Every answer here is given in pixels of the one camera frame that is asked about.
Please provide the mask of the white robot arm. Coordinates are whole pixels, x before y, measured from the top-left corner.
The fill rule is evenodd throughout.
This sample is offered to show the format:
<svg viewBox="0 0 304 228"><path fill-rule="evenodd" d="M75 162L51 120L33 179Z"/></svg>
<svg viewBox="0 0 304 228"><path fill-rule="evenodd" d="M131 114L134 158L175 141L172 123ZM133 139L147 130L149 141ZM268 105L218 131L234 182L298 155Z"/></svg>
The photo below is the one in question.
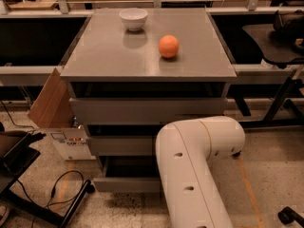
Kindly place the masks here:
<svg viewBox="0 0 304 228"><path fill-rule="evenodd" d="M169 123L156 138L156 158L173 228L233 228L207 161L245 144L238 121L216 116Z"/></svg>

